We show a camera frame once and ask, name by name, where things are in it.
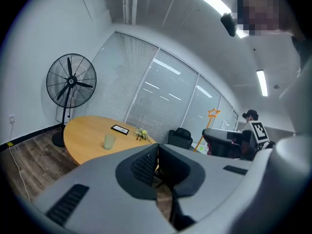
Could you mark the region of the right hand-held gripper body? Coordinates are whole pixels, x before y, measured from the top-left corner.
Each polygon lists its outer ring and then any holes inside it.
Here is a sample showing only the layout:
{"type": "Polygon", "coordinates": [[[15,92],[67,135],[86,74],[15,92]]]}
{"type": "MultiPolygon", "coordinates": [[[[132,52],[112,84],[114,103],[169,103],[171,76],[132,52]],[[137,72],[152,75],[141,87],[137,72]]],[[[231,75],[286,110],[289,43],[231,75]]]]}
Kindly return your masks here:
{"type": "Polygon", "coordinates": [[[247,143],[249,147],[256,150],[265,149],[270,141],[262,122],[248,122],[241,132],[228,132],[227,139],[233,140],[240,146],[247,143]]]}

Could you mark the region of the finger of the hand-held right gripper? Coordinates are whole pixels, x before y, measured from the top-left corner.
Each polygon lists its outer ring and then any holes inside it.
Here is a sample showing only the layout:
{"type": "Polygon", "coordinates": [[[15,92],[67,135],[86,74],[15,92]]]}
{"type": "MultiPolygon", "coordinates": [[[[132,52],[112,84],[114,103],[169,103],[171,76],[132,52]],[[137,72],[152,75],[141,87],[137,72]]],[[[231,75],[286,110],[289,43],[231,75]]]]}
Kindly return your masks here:
{"type": "Polygon", "coordinates": [[[234,157],[232,147],[234,131],[207,128],[202,131],[202,136],[207,142],[208,155],[219,157],[234,157]]]}

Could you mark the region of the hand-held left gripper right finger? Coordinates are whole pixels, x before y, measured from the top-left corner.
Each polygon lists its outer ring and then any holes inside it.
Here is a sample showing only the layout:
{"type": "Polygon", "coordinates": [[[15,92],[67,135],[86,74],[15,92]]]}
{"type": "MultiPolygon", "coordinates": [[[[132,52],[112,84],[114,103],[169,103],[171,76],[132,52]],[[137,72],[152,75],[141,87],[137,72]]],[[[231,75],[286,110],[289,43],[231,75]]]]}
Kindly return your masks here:
{"type": "Polygon", "coordinates": [[[230,231],[254,199],[271,152],[245,161],[161,144],[159,167],[172,187],[173,206],[172,222],[158,230],[230,231]]]}

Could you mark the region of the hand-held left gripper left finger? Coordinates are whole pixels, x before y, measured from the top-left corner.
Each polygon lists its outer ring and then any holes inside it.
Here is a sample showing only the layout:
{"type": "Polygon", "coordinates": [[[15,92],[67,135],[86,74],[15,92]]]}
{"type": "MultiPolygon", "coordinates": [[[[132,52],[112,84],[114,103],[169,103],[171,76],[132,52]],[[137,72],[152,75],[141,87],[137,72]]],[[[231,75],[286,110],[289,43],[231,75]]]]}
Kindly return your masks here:
{"type": "Polygon", "coordinates": [[[158,145],[91,159],[47,187],[35,207],[77,234],[173,234],[152,187],[158,145]]]}

